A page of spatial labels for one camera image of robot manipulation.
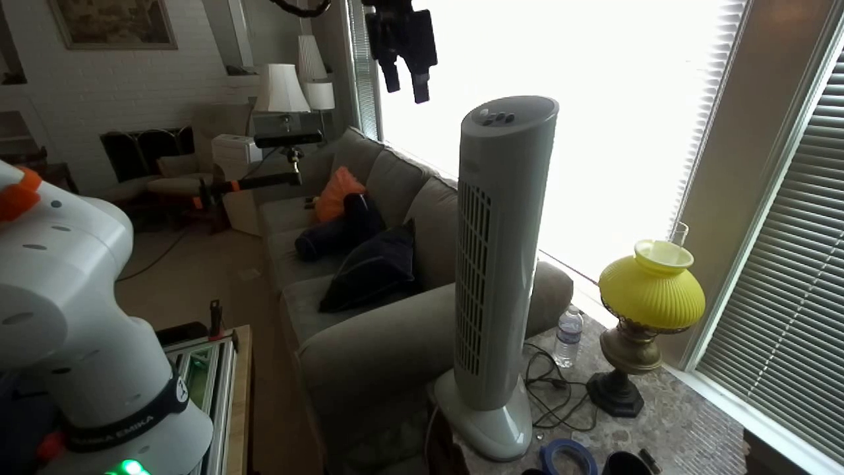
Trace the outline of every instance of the lamp shade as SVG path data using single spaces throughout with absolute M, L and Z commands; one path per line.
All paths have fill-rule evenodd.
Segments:
M 332 111 L 336 108 L 332 81 L 306 81 L 306 96 L 315 111 Z
M 637 253 L 612 260 L 601 277 L 604 305 L 634 325 L 679 333 L 704 317 L 708 297 L 689 272 L 693 256 L 667 240 L 642 240 Z
M 299 34 L 299 71 L 304 81 L 327 78 L 321 52 L 315 34 Z
M 296 63 L 266 63 L 262 67 L 257 111 L 311 111 L 306 94 L 302 91 Z

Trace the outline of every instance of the table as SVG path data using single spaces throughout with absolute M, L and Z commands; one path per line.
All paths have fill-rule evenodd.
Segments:
M 254 389 L 254 334 L 250 327 L 234 327 L 220 341 L 198 338 L 166 344 L 169 359 L 184 372 L 190 399 L 205 408 L 216 425 L 209 469 L 196 475 L 249 475 L 250 471 L 250 389 Z M 192 376 L 192 359 L 204 362 L 204 374 Z
M 230 422 L 230 461 L 228 475 L 250 471 L 250 420 L 254 420 L 254 330 L 234 327 L 238 334 L 238 370 L 234 370 L 234 399 Z
M 593 372 L 612 370 L 601 355 L 601 330 L 604 327 L 600 322 L 585 319 L 579 367 L 568 380 L 585 383 Z M 547 344 L 550 338 L 552 333 L 543 333 L 539 338 L 531 338 L 531 342 Z M 576 433 L 564 425 L 558 430 L 535 430 L 529 453 L 517 461 L 489 461 L 480 453 L 474 453 L 463 438 L 455 434 L 455 442 L 465 455 L 468 471 L 521 475 L 531 467 L 540 467 L 540 445 L 558 438 L 576 438 L 579 442 L 583 442 L 593 453 L 600 467 L 604 467 L 612 450 L 638 453 L 642 449 L 647 449 L 654 455 L 656 467 L 667 475 L 747 471 L 747 439 L 743 426 L 737 420 L 730 420 L 708 399 L 687 387 L 667 370 L 637 374 L 631 380 L 638 384 L 645 396 L 645 408 L 637 420 L 614 420 L 606 410 L 591 406 L 585 399 L 585 403 L 573 414 L 571 422 L 589 425 L 593 414 L 593 430 Z

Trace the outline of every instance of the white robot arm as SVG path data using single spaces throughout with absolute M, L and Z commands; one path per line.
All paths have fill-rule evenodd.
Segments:
M 0 372 L 34 374 L 67 422 L 46 471 L 192 471 L 211 420 L 188 400 L 154 327 L 126 317 L 114 282 L 132 220 L 0 161 Z

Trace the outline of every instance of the window blind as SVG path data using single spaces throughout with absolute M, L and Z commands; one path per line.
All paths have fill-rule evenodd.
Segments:
M 844 463 L 844 54 L 700 372 Z

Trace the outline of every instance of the gray tower fan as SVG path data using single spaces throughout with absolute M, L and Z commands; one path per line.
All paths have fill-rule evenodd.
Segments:
M 455 370 L 434 389 L 451 426 L 492 459 L 529 450 L 521 355 L 558 102 L 500 96 L 463 121 Z

